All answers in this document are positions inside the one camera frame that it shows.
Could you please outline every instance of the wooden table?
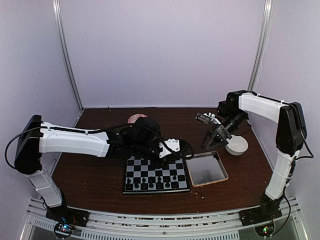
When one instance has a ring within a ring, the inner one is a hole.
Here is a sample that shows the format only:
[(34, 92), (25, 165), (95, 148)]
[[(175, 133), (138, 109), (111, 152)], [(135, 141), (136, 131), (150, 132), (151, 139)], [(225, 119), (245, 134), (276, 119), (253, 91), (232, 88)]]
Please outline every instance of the wooden table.
[[(187, 140), (196, 153), (211, 128), (195, 120), (197, 113), (214, 108), (104, 108), (86, 109), (77, 127), (107, 128), (126, 123), (137, 113), (146, 114), (161, 126), (162, 136)], [(238, 133), (248, 129), (244, 123)], [(272, 175), (268, 161), (250, 130), (244, 135), (249, 148), (232, 156), (224, 147), (217, 151), (229, 175), (224, 182), (192, 187), (185, 193), (122, 195), (125, 162), (83, 154), (62, 154), (53, 174), (69, 206), (126, 214), (188, 214), (237, 209), (259, 205)]]

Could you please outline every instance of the black square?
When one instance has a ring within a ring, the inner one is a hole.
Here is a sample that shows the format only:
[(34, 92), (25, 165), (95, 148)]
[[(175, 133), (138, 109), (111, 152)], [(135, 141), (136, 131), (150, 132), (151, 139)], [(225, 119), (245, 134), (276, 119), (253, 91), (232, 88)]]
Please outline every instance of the black square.
[(156, 177), (155, 176), (148, 177), (148, 182), (149, 183), (155, 183), (156, 182)]
[(141, 181), (141, 178), (140, 178), (140, 177), (134, 177), (134, 178), (133, 178), (133, 183), (134, 183), (134, 184), (139, 184), (140, 181)]
[(179, 188), (179, 182), (173, 181), (173, 182), (171, 183), (171, 187), (172, 187), (173, 189)]
[(133, 171), (128, 171), (128, 172), (126, 173), (126, 177), (127, 177), (127, 178), (133, 178), (133, 177), (134, 177), (134, 172), (133, 172)]
[(163, 176), (163, 181), (166, 182), (171, 182), (170, 176)]
[(147, 190), (148, 184), (147, 183), (141, 183), (141, 190)]
[(153, 165), (148, 165), (148, 171), (154, 171), (155, 170), (155, 166)]
[(155, 175), (158, 177), (158, 176), (162, 176), (162, 170), (159, 170), (159, 171), (155, 171)]
[(135, 165), (135, 160), (128, 160), (128, 161), (126, 162), (126, 165), (127, 165), (127, 166), (133, 166), (133, 165)]
[(141, 171), (141, 166), (140, 166), (140, 165), (134, 166), (134, 171), (135, 171), (135, 172)]
[(178, 176), (178, 180), (179, 180), (179, 181), (185, 181), (185, 180), (186, 180), (185, 175), (179, 175), (179, 176)]
[(126, 190), (133, 190), (133, 189), (134, 189), (134, 185), (131, 184), (131, 183), (127, 183), (127, 184), (125, 185), (125, 189), (126, 189)]
[(171, 176), (178, 175), (177, 170), (176, 169), (170, 170), (170, 175)]
[(157, 182), (155, 185), (156, 189), (164, 189), (164, 184), (162, 182)]
[(141, 172), (141, 177), (148, 177), (148, 172), (147, 171), (142, 171)]
[(162, 165), (162, 170), (169, 170), (169, 164), (164, 163), (164, 164)]
[(184, 165), (182, 163), (177, 163), (176, 165), (176, 169), (183, 169)]
[(141, 165), (148, 165), (148, 160), (142, 159), (141, 160)]

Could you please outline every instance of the metal tray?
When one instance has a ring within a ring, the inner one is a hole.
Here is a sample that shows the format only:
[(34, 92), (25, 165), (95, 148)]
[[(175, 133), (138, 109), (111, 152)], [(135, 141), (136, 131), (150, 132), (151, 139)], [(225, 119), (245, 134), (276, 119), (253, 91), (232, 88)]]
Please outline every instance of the metal tray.
[(186, 160), (191, 183), (194, 187), (223, 182), (229, 179), (216, 151), (195, 154)]

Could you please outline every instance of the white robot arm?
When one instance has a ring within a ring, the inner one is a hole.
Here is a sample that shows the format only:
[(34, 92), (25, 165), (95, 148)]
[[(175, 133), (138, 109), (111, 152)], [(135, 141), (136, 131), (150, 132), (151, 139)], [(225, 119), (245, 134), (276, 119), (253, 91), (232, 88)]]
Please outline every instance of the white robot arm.
[(255, 92), (245, 90), (229, 92), (225, 101), (219, 102), (217, 113), (224, 119), (220, 122), (214, 114), (200, 114), (198, 121), (211, 124), (212, 133), (207, 133), (202, 147), (212, 151), (228, 144), (227, 139), (248, 118), (255, 113), (278, 124), (276, 135), (277, 161), (271, 180), (261, 198), (260, 215), (269, 218), (278, 210), (285, 189), (293, 175), (295, 159), (307, 137), (302, 107), (298, 102), (286, 103)]
[(41, 165), (42, 154), (62, 152), (125, 160), (137, 156), (154, 164), (187, 158), (188, 150), (193, 155), (186, 141), (162, 139), (160, 126), (147, 117), (138, 118), (133, 124), (88, 130), (53, 125), (43, 122), (40, 115), (34, 115), (23, 133), (10, 142), (17, 137), (14, 167), (11, 167), (26, 175), (42, 196), (50, 215), (65, 224), (72, 223), (77, 213), (70, 212), (63, 192)]

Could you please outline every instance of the wire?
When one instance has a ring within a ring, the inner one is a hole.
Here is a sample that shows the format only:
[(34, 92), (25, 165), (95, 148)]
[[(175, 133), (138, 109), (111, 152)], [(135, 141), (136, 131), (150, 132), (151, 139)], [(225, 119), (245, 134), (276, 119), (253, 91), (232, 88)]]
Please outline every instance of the wire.
[(11, 145), (11, 143), (12, 143), (14, 140), (16, 140), (17, 138), (19, 138), (20, 136), (22, 136), (22, 135), (24, 135), (24, 134), (26, 134), (26, 133), (28, 133), (28, 132), (31, 132), (31, 131), (33, 131), (33, 130), (36, 130), (36, 129), (47, 129), (47, 127), (46, 127), (46, 126), (37, 126), (37, 127), (35, 127), (35, 128), (28, 129), (28, 130), (23, 131), (23, 132), (19, 133), (18, 135), (14, 136), (14, 137), (8, 142), (8, 144), (7, 144), (6, 147), (5, 147), (5, 151), (4, 151), (4, 159), (5, 159), (6, 164), (8, 164), (10, 168), (17, 170), (17, 169), (16, 169), (13, 165), (11, 165), (10, 162), (8, 161), (8, 156), (7, 156), (7, 154), (8, 154), (9, 146)]
[(282, 226), (281, 226), (275, 233), (273, 233), (273, 234), (270, 235), (270, 236), (272, 236), (272, 237), (273, 237), (274, 235), (276, 235), (277, 233), (279, 233), (279, 232), (284, 228), (284, 226), (285, 226), (286, 223), (288, 222), (288, 220), (289, 220), (289, 218), (290, 218), (290, 215), (291, 215), (291, 205), (290, 205), (290, 202), (289, 202), (288, 198), (286, 197), (286, 194), (284, 194), (284, 199), (285, 199), (286, 202), (288, 203), (289, 213), (288, 213), (288, 216), (286, 217), (284, 223), (282, 224)]
[(307, 141), (306, 141), (306, 139), (305, 139), (305, 136), (303, 135), (303, 132), (302, 132), (301, 128), (300, 128), (300, 133), (301, 133), (301, 136), (302, 136), (302, 139), (303, 139), (303, 143), (304, 143), (304, 145), (305, 145), (305, 148), (307, 149), (307, 151), (308, 151), (308, 153), (310, 154), (310, 156), (300, 156), (300, 157), (297, 157), (294, 161), (296, 162), (296, 161), (298, 161), (299, 159), (314, 159), (315, 156), (314, 156), (314, 154), (311, 152), (311, 150), (310, 150), (310, 148), (309, 148), (309, 146), (308, 146), (308, 144), (307, 144)]
[(111, 127), (97, 129), (97, 130), (90, 130), (87, 133), (88, 134), (98, 134), (98, 133), (102, 133), (102, 132), (105, 132), (105, 131), (118, 129), (118, 128), (123, 128), (123, 127), (130, 127), (130, 126), (133, 126), (133, 124), (132, 123), (124, 123), (124, 124), (120, 124), (120, 125), (117, 125), (117, 126), (111, 126)]
[(241, 134), (233, 134), (233, 135), (235, 135), (235, 136), (242, 136), (242, 135), (245, 135), (246, 133), (248, 133), (250, 130), (251, 130), (251, 128), (252, 128), (252, 126), (251, 126), (251, 124), (247, 124), (248, 126), (249, 126), (249, 129), (247, 130), (247, 131), (245, 131), (245, 132), (243, 132), (243, 133), (241, 133)]

